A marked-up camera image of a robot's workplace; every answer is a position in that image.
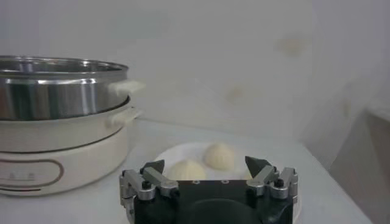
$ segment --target white bun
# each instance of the white bun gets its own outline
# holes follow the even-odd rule
[[[234,169],[234,152],[226,144],[215,143],[206,150],[204,162],[213,169],[232,170]]]
[[[173,165],[167,177],[170,180],[206,180],[206,173],[199,163],[186,159]]]

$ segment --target white cooking pot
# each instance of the white cooking pot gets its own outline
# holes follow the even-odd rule
[[[0,152],[47,152],[91,144],[140,115],[129,103],[104,113],[46,121],[0,121]]]

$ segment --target white table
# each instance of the white table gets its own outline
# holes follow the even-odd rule
[[[68,192],[44,197],[0,195],[1,224],[107,224],[128,223],[119,205],[118,175],[139,169],[164,150],[194,141],[223,141],[261,149],[284,166],[295,167],[300,177],[304,224],[371,223],[320,163],[301,144],[275,139],[254,139],[196,128],[136,121],[138,144],[125,163],[103,179]]]

